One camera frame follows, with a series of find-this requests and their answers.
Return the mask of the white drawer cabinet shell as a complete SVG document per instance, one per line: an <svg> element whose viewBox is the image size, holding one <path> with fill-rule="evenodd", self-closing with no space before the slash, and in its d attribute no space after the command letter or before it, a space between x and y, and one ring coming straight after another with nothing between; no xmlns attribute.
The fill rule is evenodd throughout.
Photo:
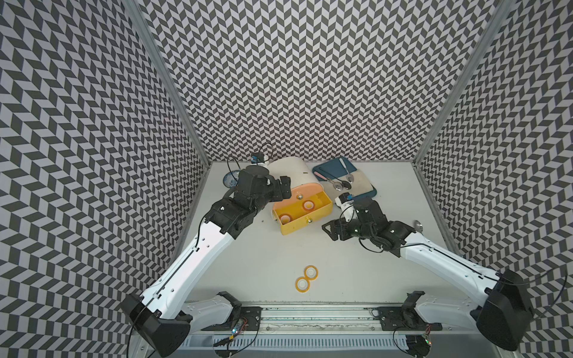
<svg viewBox="0 0 573 358"><path fill-rule="evenodd" d="M312 171L310 171L306 162L301 158L281 158L277 161L271 162L267 169L275 178L279 178L281 176L289 177L292 188L309 183L319 183Z"/></svg>

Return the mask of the pink top drawer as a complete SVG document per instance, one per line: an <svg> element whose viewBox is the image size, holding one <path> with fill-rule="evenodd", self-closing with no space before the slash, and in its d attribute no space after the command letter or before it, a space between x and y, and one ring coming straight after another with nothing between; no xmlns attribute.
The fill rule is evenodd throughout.
<svg viewBox="0 0 573 358"><path fill-rule="evenodd" d="M293 200L303 200L324 191L320 183L305 183L291 189Z"/></svg>

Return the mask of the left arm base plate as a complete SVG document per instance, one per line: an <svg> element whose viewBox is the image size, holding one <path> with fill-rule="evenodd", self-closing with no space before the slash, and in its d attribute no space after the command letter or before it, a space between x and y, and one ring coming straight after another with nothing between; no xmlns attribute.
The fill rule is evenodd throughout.
<svg viewBox="0 0 573 358"><path fill-rule="evenodd" d="M260 306L235 307L224 323L204 328L203 331L230 332L239 323L240 319L246 323L246 331L257 331L260 327L262 309Z"/></svg>

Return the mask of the yellow tape roll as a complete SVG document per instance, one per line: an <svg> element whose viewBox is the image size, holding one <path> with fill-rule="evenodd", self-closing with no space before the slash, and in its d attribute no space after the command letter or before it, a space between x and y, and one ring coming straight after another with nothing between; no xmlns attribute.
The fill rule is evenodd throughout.
<svg viewBox="0 0 573 358"><path fill-rule="evenodd" d="M310 289L310 281L306 277L298 277L295 281L295 288L298 292L306 293Z"/></svg>
<svg viewBox="0 0 573 358"><path fill-rule="evenodd" d="M318 268L316 268L313 265L308 265L304 268L304 277L309 280L316 280L318 278L319 275L319 271Z"/></svg>

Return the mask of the yellow drawer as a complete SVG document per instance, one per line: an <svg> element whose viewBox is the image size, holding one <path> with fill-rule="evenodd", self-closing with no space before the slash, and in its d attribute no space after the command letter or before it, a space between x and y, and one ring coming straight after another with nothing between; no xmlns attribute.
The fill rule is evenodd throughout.
<svg viewBox="0 0 573 358"><path fill-rule="evenodd" d="M305 201L312 201L315 204L314 209L305 210L303 207ZM330 215L333 210L333 205L334 203L323 191L307 199L293 200L290 198L276 203L272 207L272 216L279 224L281 233L286 236ZM292 217L292 221L286 225L282 225L279 219L280 216L284 214L288 214Z"/></svg>

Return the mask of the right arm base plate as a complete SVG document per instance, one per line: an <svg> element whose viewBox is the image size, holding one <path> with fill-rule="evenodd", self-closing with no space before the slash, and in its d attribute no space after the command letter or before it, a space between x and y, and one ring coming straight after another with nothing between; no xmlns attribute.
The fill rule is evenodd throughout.
<svg viewBox="0 0 573 358"><path fill-rule="evenodd" d="M377 318L380 321L382 331L442 331L440 323L430 324L425 322L414 309L402 307L377 307Z"/></svg>

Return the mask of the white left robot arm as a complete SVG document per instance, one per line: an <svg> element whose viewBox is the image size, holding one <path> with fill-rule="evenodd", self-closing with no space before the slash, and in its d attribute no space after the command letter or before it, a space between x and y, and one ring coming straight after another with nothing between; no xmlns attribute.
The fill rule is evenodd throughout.
<svg viewBox="0 0 573 358"><path fill-rule="evenodd" d="M196 236L170 267L142 293L126 295L120 304L130 332L138 334L160 357L173 354L186 338L212 326L233 324L241 304L228 292L187 305L186 300L215 259L234 243L268 204L292 196L291 179L250 165L237 185L201 218Z"/></svg>

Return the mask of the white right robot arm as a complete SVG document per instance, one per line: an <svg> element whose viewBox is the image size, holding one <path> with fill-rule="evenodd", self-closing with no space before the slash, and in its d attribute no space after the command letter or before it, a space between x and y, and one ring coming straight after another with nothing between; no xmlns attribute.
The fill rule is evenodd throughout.
<svg viewBox="0 0 573 358"><path fill-rule="evenodd" d="M342 204L340 218L322 225L334 242L367 240L380 253L426 268L463 292L465 301L423 297L412 306L428 324L446 324L479 332L506 351L517 351L534 319L527 282L516 272L483 267L440 247L415 228L389 220L377 201L361 198Z"/></svg>

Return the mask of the red tape roll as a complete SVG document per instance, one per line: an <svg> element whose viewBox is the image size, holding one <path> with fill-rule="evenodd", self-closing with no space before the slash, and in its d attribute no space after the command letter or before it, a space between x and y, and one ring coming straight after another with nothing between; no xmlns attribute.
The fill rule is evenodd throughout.
<svg viewBox="0 0 573 358"><path fill-rule="evenodd" d="M305 201L303 203L303 207L305 210L313 210L315 207L315 204L312 201Z"/></svg>
<svg viewBox="0 0 573 358"><path fill-rule="evenodd" d="M292 217L288 214L284 214L284 215L280 216L279 219L280 219L282 225L286 225L287 223L292 221Z"/></svg>

